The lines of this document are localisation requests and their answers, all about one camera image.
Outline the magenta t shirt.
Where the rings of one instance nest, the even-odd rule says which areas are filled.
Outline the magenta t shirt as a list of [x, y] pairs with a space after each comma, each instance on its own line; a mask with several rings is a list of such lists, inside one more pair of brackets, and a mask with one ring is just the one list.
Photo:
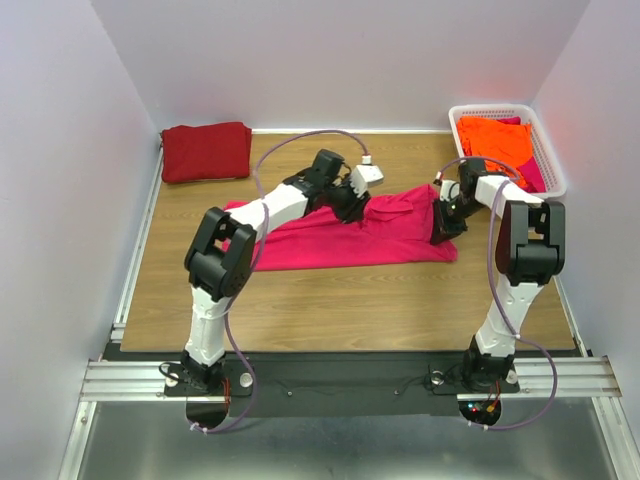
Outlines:
[[431, 243], [433, 202], [429, 185], [373, 197], [360, 222], [342, 224], [328, 207], [270, 233], [259, 271], [375, 266], [457, 260], [450, 241]]

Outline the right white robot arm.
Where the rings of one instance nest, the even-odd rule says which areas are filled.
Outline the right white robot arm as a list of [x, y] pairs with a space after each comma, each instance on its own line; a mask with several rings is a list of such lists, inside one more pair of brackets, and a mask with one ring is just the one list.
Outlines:
[[458, 178], [434, 179], [431, 243], [467, 231], [466, 220], [490, 209], [487, 276], [492, 304], [464, 353], [461, 376], [469, 386], [515, 381], [515, 347], [535, 298], [565, 264], [565, 207], [520, 188], [505, 173], [490, 172], [483, 157], [456, 159]]

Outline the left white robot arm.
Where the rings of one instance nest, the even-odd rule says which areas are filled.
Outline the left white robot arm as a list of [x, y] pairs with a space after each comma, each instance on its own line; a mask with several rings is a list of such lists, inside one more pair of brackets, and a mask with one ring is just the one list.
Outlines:
[[343, 223], [363, 219], [369, 189], [384, 180], [365, 155], [341, 175], [344, 158], [321, 149], [312, 165], [243, 206], [209, 209], [185, 256], [192, 293], [189, 338], [181, 354], [186, 381], [203, 392], [223, 384], [225, 319], [248, 282], [269, 233], [322, 207]]

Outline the orange t shirt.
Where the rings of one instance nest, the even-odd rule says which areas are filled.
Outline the orange t shirt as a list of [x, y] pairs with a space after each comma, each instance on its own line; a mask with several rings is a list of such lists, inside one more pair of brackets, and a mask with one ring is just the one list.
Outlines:
[[507, 123], [481, 117], [461, 117], [456, 123], [463, 152], [466, 156], [482, 156], [501, 161], [518, 171], [517, 184], [534, 192], [520, 168], [534, 156], [531, 126], [508, 119]]

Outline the dark pink t shirt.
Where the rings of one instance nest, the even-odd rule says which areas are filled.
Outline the dark pink t shirt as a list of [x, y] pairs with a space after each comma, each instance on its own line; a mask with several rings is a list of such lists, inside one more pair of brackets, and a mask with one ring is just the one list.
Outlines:
[[509, 136], [512, 139], [509, 140], [507, 154], [523, 177], [524, 189], [530, 193], [544, 193], [546, 186], [533, 153], [531, 126], [523, 124], [520, 116], [500, 119], [499, 122], [511, 126]]

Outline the white plastic basket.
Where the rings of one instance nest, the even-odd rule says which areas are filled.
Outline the white plastic basket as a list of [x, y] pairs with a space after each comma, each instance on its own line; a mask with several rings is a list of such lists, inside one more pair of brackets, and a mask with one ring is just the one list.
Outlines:
[[[535, 112], [530, 107], [521, 104], [477, 104], [452, 107], [449, 110], [449, 121], [460, 157], [466, 157], [466, 155], [461, 146], [456, 123], [461, 117], [467, 116], [493, 120], [520, 116], [523, 124], [529, 124], [531, 126], [533, 152], [546, 186], [544, 193], [526, 192], [541, 199], [559, 198], [565, 194], [566, 182], [560, 164]], [[490, 173], [505, 174], [519, 186], [517, 182], [520, 179], [520, 175], [517, 170], [505, 165], [501, 161], [487, 157], [482, 158], [481, 165], [486, 167]]]

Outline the folded dark red t shirt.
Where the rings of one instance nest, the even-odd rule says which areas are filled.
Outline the folded dark red t shirt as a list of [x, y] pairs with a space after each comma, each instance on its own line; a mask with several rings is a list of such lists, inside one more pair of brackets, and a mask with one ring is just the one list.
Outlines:
[[181, 184], [250, 175], [252, 129], [242, 122], [180, 125], [161, 133], [162, 180]]

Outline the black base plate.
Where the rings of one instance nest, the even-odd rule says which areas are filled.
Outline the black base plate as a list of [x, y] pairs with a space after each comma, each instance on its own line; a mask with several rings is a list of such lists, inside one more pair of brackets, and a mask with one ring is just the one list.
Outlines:
[[228, 417], [373, 415], [484, 417], [519, 390], [511, 360], [461, 351], [227, 353], [211, 367], [183, 358], [160, 365], [167, 397], [184, 399], [189, 420]]

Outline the aluminium rail frame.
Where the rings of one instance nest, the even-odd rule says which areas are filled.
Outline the aluminium rail frame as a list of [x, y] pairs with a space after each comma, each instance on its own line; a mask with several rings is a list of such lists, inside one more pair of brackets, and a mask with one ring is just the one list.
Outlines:
[[[187, 337], [184, 253], [208, 208], [255, 196], [250, 180], [154, 183], [111, 342], [86, 369], [63, 478], [638, 477], [612, 365], [588, 355], [557, 283], [524, 331], [555, 351], [559, 378], [520, 353], [522, 389], [502, 398], [506, 432], [459, 414], [249, 417], [228, 433], [193, 431], [186, 400], [165, 396], [159, 370]], [[486, 214], [470, 226], [453, 264], [258, 273], [232, 309], [233, 333], [246, 354], [462, 352], [490, 304]]]

